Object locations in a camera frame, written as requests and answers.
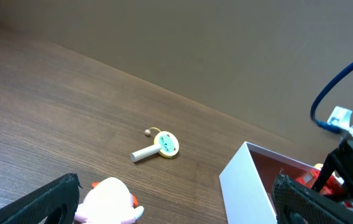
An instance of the plush toy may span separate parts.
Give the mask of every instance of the plush toy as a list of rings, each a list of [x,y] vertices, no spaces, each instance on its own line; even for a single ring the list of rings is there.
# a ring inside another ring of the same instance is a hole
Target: plush toy
[[[130,224],[143,214],[135,196],[121,180],[110,177],[93,183],[82,204],[78,205],[75,220],[92,224]]]

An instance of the white handle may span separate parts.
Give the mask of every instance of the white handle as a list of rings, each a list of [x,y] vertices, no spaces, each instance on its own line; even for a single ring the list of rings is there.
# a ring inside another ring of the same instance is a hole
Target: white handle
[[[139,161],[143,158],[146,158],[146,157],[151,156],[155,153],[158,153],[161,148],[162,148],[161,145],[154,144],[152,146],[146,147],[146,148],[141,149],[139,151],[133,152],[133,153],[131,153],[131,160],[133,162]]]

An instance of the red object in box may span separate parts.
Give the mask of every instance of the red object in box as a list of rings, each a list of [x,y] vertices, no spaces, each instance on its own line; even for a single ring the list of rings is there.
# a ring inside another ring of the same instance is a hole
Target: red object in box
[[[298,183],[307,186],[307,188],[312,188],[314,182],[319,177],[320,170],[311,169],[306,174],[295,179]],[[345,191],[338,182],[335,176],[330,176],[327,180],[326,185],[320,190],[321,195],[328,194],[343,194]]]

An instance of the yellow string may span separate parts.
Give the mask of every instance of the yellow string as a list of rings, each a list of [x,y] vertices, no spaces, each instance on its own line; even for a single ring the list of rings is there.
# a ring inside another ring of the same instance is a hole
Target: yellow string
[[[158,128],[156,128],[156,127],[151,127],[151,128],[149,128],[149,130],[150,130],[150,129],[156,129],[157,131],[162,132],[160,129],[158,129]]]

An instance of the wooden table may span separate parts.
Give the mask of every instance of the wooden table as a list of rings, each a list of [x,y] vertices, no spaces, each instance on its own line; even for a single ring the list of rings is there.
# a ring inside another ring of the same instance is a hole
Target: wooden table
[[[158,127],[174,159],[129,154]],[[138,223],[226,223],[219,174],[244,141],[295,145],[63,47],[0,29],[0,208],[68,172],[84,189],[121,179],[145,212]]]

